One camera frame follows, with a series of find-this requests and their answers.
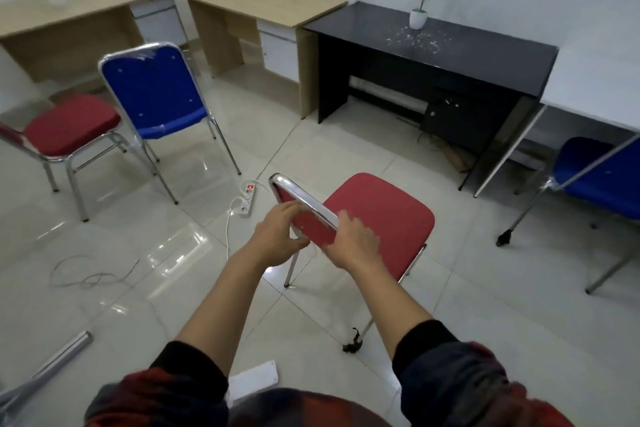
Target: chair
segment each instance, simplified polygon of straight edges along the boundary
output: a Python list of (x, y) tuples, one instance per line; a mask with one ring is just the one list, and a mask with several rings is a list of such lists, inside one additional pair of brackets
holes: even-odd
[[(574, 137), (560, 149), (550, 176), (529, 206), (497, 239), (497, 246), (508, 245), (511, 234), (546, 190), (564, 190), (629, 220), (640, 220), (640, 133), (619, 147), (598, 140)], [(630, 253), (587, 287), (592, 294), (633, 258)]]
[[(361, 172), (349, 178), (325, 202), (319, 203), (300, 186), (281, 174), (269, 178), (276, 199), (280, 203), (296, 199), (309, 206), (314, 214), (304, 213), (292, 222), (293, 232), (303, 234), (319, 247), (330, 245), (338, 228), (336, 213), (347, 210), (360, 218), (365, 226), (380, 237), (380, 255), (389, 273), (401, 282), (426, 248), (427, 238), (435, 224), (433, 213), (417, 199), (378, 177)], [(299, 253), (293, 256), (284, 286), (289, 286)], [(342, 350), (356, 353), (362, 347), (362, 338), (373, 324), (373, 318), (352, 343)]]
[[(0, 123), (0, 139), (41, 162), (54, 192), (60, 189), (54, 180), (51, 164), (64, 163), (78, 213), (82, 221), (86, 222), (89, 221), (89, 216), (76, 179), (76, 172), (80, 169), (84, 169), (113, 148), (119, 147), (123, 152), (132, 149), (133, 154), (141, 160), (142, 164), (154, 175), (156, 174), (155, 165), (153, 163), (149, 165), (147, 159), (143, 158), (137, 149), (117, 132), (121, 122), (120, 115), (109, 102), (97, 96), (76, 94), (68, 96), (56, 107), (38, 115), (23, 131)], [(87, 162), (77, 167), (73, 166), (74, 157), (105, 139), (111, 140), (113, 145)], [(162, 176), (160, 179), (177, 204), (162, 180)]]
[(161, 139), (205, 120), (214, 140), (216, 129), (237, 173), (241, 174), (178, 46), (153, 42), (107, 54), (98, 63), (98, 69), (143, 142), (145, 153), (148, 149), (157, 162), (160, 159), (147, 140)]

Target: forearm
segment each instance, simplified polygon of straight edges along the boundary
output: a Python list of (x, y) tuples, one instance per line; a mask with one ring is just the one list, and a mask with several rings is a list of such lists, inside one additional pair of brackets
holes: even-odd
[(364, 296), (389, 358), (393, 358), (400, 340), (433, 317), (391, 277), (382, 260), (356, 265), (350, 273)]
[(233, 254), (213, 289), (176, 336), (205, 353), (228, 377), (255, 289), (262, 276), (258, 254)]

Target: power strip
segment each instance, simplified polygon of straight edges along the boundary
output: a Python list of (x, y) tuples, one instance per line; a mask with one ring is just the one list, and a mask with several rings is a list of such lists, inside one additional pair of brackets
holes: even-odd
[(242, 197), (240, 197), (242, 205), (235, 210), (234, 214), (240, 216), (249, 216), (253, 208), (253, 197), (255, 196), (255, 184), (251, 181), (245, 182), (240, 187)]

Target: red chair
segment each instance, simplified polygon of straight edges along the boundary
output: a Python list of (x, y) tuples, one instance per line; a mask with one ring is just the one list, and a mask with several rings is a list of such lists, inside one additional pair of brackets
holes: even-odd
[[(89, 221), (76, 179), (76, 172), (80, 169), (119, 147), (123, 152), (131, 149), (147, 169), (157, 174), (155, 165), (116, 131), (121, 122), (120, 115), (107, 101), (93, 95), (76, 94), (38, 115), (23, 131), (0, 123), (0, 139), (41, 162), (54, 192), (60, 189), (53, 178), (51, 164), (64, 162), (80, 218)], [(78, 167), (72, 165), (76, 155), (104, 139), (111, 140), (113, 145)], [(173, 202), (178, 204), (162, 176), (160, 179)]]
[[(365, 226), (380, 237), (380, 255), (389, 273), (401, 282), (426, 248), (435, 218), (431, 210), (417, 199), (378, 177), (361, 172), (342, 184), (324, 204), (281, 174), (269, 178), (280, 203), (297, 200), (313, 213), (297, 216), (292, 229), (297, 236), (305, 235), (319, 247), (330, 245), (338, 228), (337, 214), (347, 210), (352, 218), (360, 218)], [(293, 256), (284, 286), (289, 286), (298, 253)], [(353, 343), (343, 351), (355, 353), (362, 347), (361, 337), (369, 331), (373, 318), (360, 333), (356, 328)]]

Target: hand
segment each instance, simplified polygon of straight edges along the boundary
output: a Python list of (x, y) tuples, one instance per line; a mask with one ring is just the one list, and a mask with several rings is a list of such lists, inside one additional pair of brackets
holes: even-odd
[(243, 249), (253, 253), (256, 261), (265, 269), (283, 264), (294, 253), (309, 245), (307, 237), (293, 239), (289, 236), (291, 220), (308, 211), (304, 204), (297, 201), (277, 204), (258, 223)]
[(351, 219), (349, 213), (342, 210), (338, 213), (338, 232), (332, 245), (324, 247), (324, 253), (333, 265), (352, 273), (361, 266), (373, 267), (382, 265), (378, 253), (378, 238), (371, 229), (364, 226), (358, 218)]

